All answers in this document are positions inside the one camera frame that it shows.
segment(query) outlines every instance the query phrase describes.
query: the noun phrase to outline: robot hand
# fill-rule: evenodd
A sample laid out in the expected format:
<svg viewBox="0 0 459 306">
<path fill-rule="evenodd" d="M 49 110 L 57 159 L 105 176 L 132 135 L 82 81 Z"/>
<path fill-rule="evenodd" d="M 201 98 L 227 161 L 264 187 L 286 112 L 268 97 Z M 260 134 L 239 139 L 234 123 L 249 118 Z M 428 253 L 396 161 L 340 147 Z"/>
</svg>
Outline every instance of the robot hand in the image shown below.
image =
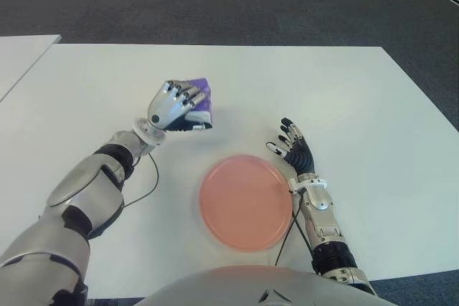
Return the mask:
<svg viewBox="0 0 459 306">
<path fill-rule="evenodd" d="M 311 150 L 303 137 L 299 128 L 287 118 L 281 120 L 280 129 L 288 136 L 279 135 L 279 140 L 284 142 L 289 151 L 279 147 L 275 143 L 268 142 L 266 147 L 281 156 L 287 163 L 292 165 L 298 175 L 304 173 L 314 173 L 314 159 Z"/>
<path fill-rule="evenodd" d="M 159 130 L 212 128 L 210 87 L 203 79 L 165 82 L 148 107 L 148 122 Z"/>
</svg>

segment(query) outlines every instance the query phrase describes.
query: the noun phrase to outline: silver arm casing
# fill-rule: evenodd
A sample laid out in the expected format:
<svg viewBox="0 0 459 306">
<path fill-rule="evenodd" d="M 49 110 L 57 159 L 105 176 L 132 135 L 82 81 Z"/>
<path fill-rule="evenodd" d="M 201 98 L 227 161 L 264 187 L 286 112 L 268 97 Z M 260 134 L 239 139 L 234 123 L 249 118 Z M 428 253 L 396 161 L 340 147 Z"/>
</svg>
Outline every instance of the silver arm casing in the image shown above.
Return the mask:
<svg viewBox="0 0 459 306">
<path fill-rule="evenodd" d="M 376 295 L 354 256 L 333 214 L 333 200 L 327 192 L 327 184 L 314 173 L 298 176 L 298 184 L 289 181 L 290 189 L 303 193 L 300 205 L 306 220 L 306 234 L 311 243 L 313 268 L 319 274 L 337 282 L 353 285 Z"/>
</svg>

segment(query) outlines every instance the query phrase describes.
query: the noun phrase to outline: white tabletop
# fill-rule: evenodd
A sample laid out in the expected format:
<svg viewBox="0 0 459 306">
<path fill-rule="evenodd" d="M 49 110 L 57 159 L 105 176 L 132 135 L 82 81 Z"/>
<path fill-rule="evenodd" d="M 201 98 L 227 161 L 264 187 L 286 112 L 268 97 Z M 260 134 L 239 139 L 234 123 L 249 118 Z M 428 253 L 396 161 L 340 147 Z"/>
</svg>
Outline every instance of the white tabletop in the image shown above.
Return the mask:
<svg viewBox="0 0 459 306">
<path fill-rule="evenodd" d="M 60 35 L 0 37 L 0 102 Z"/>
<path fill-rule="evenodd" d="M 293 175 L 265 148 L 282 117 L 306 135 L 316 172 L 369 279 L 458 268 L 459 134 L 378 47 L 201 47 L 58 44 L 0 105 L 0 251 L 32 224 L 79 160 L 146 115 L 167 79 L 208 78 L 214 128 L 169 133 L 155 156 L 155 194 L 91 242 L 90 297 L 139 297 L 193 272 L 273 264 L 209 234 L 197 195 L 206 170 L 246 153 Z M 141 161 L 123 191 L 145 193 Z M 311 271 L 296 230 L 280 265 Z"/>
</svg>

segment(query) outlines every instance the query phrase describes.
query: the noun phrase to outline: silver robot hand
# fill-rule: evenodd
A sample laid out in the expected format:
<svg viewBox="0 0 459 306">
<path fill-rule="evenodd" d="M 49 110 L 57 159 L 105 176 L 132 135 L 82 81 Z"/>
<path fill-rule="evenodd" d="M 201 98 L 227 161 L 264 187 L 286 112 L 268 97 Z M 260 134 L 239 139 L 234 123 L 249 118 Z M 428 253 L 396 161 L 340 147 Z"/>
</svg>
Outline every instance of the silver robot hand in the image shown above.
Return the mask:
<svg viewBox="0 0 459 306">
<path fill-rule="evenodd" d="M 319 179 L 314 170 L 311 150 L 300 129 L 283 118 L 280 129 L 288 138 L 279 135 L 287 149 L 274 143 L 266 147 L 281 156 L 296 171 L 288 185 L 294 194 L 302 195 L 301 213 L 306 219 L 306 234 L 313 249 L 314 271 L 337 282 L 352 285 L 375 295 L 364 272 L 358 269 L 338 222 L 333 215 L 333 201 L 326 191 L 327 183 Z"/>
<path fill-rule="evenodd" d="M 204 91 L 210 92 L 205 79 L 165 82 L 148 107 L 149 123 L 160 130 L 211 128 L 210 100 Z"/>
<path fill-rule="evenodd" d="M 187 117 L 206 96 L 198 87 L 167 82 L 150 104 L 151 122 L 137 119 L 133 130 L 117 132 L 67 174 L 39 220 L 0 256 L 0 305 L 85 304 L 88 239 L 118 218 L 125 180 L 141 156 L 163 143 L 163 130 L 192 129 L 190 123 L 206 120 L 199 114 Z"/>
</svg>

